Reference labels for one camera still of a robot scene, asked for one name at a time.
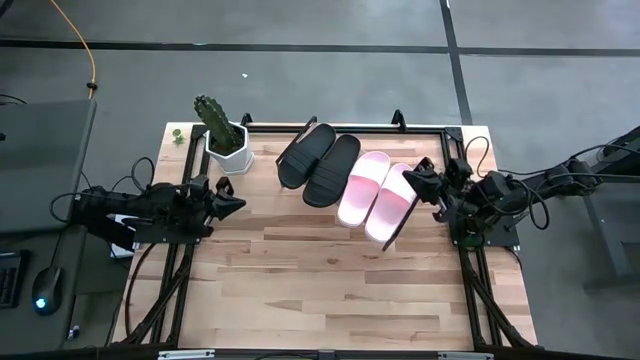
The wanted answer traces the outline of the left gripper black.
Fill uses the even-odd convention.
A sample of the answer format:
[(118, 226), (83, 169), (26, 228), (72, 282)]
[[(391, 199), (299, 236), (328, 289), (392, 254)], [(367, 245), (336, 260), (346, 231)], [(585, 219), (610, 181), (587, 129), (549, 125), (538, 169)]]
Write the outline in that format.
[(213, 218), (222, 221), (226, 217), (240, 210), (246, 205), (244, 199), (234, 197), (234, 188), (228, 177), (220, 177), (214, 188), (210, 187), (207, 195), (199, 200), (192, 198), (194, 213), (197, 214), (204, 224), (209, 224)]

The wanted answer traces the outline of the black metal side stand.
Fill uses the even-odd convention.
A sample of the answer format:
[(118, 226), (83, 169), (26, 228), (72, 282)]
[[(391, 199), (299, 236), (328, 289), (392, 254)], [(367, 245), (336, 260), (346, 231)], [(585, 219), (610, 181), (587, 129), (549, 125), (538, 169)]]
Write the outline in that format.
[(592, 169), (602, 184), (584, 202), (613, 273), (586, 282), (584, 289), (640, 288), (640, 265), (627, 255), (629, 247), (640, 248), (640, 126), (606, 145)]

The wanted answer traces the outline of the grey side table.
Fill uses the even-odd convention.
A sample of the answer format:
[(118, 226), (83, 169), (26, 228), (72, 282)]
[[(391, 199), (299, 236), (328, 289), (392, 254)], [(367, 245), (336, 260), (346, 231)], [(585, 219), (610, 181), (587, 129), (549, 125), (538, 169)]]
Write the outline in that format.
[(97, 105), (76, 100), (0, 106), (0, 234), (56, 229), (51, 201), (77, 190)]

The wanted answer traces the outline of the silver metal bracket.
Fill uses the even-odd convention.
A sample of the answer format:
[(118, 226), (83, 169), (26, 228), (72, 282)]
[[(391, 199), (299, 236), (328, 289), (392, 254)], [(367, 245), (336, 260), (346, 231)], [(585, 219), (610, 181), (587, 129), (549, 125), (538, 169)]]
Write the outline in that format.
[(214, 360), (214, 349), (170, 350), (158, 353), (157, 360)]
[(442, 351), (437, 354), (438, 360), (495, 360), (491, 353)]

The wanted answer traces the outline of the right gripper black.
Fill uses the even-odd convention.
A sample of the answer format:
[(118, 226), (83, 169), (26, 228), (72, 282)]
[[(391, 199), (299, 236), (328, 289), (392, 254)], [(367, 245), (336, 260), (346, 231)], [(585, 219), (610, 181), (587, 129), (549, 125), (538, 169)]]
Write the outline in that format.
[(405, 170), (403, 177), (422, 202), (435, 202), (438, 210), (433, 217), (437, 222), (451, 222), (476, 212), (476, 206), (466, 199), (472, 185), (469, 178), (451, 179), (430, 169)]

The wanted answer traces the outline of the green cactus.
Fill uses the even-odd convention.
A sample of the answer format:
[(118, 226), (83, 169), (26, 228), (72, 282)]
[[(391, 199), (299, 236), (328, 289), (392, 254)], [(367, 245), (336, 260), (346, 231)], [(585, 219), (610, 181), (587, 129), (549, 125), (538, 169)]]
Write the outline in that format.
[(243, 146), (243, 136), (229, 122), (222, 106), (214, 98), (197, 96), (194, 110), (210, 132), (208, 147), (214, 153), (227, 156)]

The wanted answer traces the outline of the black foam slide sandal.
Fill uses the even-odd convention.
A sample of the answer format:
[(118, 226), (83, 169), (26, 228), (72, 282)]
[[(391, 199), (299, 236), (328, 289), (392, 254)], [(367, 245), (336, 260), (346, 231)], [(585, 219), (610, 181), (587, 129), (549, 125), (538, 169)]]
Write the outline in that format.
[(361, 144), (352, 135), (341, 135), (318, 162), (303, 191), (303, 201), (315, 208), (336, 203), (359, 157)]
[(292, 142), (277, 163), (281, 185), (288, 189), (302, 186), (335, 139), (334, 128), (328, 124), (320, 124), (308, 130), (301, 139)]

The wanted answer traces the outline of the black keyboard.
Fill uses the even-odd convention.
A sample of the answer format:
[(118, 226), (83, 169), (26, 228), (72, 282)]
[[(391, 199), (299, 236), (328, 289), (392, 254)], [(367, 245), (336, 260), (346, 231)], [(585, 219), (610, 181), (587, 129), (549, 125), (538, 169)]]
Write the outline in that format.
[(0, 309), (14, 308), (18, 304), (24, 257), (24, 251), (0, 253)]

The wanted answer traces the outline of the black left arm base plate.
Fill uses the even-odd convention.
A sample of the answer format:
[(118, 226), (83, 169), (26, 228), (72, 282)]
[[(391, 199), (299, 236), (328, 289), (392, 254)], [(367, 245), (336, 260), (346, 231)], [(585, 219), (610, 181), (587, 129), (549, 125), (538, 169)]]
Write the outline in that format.
[(134, 230), (134, 243), (148, 244), (199, 244), (203, 238), (209, 237), (214, 228), (207, 224), (182, 226), (179, 224), (151, 223), (143, 219), (134, 219), (128, 226)]

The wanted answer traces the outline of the pink foam slide sandal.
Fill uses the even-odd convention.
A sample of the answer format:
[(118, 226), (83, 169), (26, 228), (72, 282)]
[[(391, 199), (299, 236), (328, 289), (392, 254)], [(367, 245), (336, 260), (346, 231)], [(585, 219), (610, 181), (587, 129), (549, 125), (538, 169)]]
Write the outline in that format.
[(371, 151), (360, 156), (350, 171), (338, 211), (339, 222), (350, 228), (360, 226), (367, 217), (390, 168), (389, 156)]
[(365, 223), (365, 235), (370, 240), (379, 243), (390, 240), (409, 211), (417, 195), (403, 173), (411, 170), (404, 163), (389, 169)]

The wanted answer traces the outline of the black aluminium table frame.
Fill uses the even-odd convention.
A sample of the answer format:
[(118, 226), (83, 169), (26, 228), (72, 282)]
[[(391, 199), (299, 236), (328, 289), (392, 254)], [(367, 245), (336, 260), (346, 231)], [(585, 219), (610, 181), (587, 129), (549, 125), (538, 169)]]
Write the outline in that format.
[[(275, 160), (305, 125), (247, 124), (255, 160), (232, 176), (246, 206), (196, 245), (178, 331), (182, 348), (471, 350), (459, 255), (449, 229), (418, 204), (383, 252), (363, 227), (347, 228), (337, 205), (313, 208), (301, 187), (282, 188)], [(444, 167), (486, 126), (334, 124), (359, 138), (361, 152), (392, 164), (422, 157)], [(517, 260), (485, 250), (494, 298), (517, 331), (537, 343)]]

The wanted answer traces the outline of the dark grey computer desk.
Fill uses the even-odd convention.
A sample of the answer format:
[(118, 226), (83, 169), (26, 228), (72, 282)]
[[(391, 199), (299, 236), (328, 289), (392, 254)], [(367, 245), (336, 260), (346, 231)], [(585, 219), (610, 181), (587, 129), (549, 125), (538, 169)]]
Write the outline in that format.
[[(67, 338), (75, 304), (75, 285), (87, 239), (82, 227), (63, 234), (21, 234), (0, 239), (0, 253), (25, 251), (26, 267), (21, 275), (18, 305), (0, 309), (0, 354), (58, 350)], [(32, 288), (36, 275), (49, 266), (62, 269), (61, 302), (51, 315), (34, 310)]]

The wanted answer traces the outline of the white paper sheet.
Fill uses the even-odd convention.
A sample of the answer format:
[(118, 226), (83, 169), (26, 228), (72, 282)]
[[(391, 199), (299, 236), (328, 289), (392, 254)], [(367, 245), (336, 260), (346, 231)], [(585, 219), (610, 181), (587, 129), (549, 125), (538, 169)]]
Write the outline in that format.
[[(123, 224), (123, 220), (125, 218), (126, 218), (126, 215), (117, 214), (114, 220), (119, 224)], [(117, 246), (116, 244), (111, 244), (110, 247), (111, 247), (111, 257), (113, 259), (131, 258), (134, 255), (133, 251), (123, 249)]]

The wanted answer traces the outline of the black computer mouse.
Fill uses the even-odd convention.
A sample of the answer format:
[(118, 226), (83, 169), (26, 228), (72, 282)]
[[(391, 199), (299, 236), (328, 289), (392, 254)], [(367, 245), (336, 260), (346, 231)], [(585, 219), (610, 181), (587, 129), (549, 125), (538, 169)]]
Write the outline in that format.
[(62, 284), (64, 271), (61, 267), (51, 266), (41, 270), (32, 285), (32, 303), (34, 311), (40, 316), (55, 313), (62, 302)]

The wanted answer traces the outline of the white hexagonal plant pot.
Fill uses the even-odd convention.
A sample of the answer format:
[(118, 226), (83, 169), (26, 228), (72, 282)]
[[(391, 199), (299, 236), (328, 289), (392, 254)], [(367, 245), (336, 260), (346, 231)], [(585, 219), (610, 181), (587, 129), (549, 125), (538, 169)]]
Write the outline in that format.
[(246, 174), (254, 162), (255, 155), (251, 149), (248, 129), (238, 123), (231, 123), (235, 130), (239, 130), (243, 139), (243, 145), (229, 155), (221, 155), (213, 150), (213, 137), (211, 131), (205, 133), (205, 151), (217, 162), (222, 171), (227, 175)]

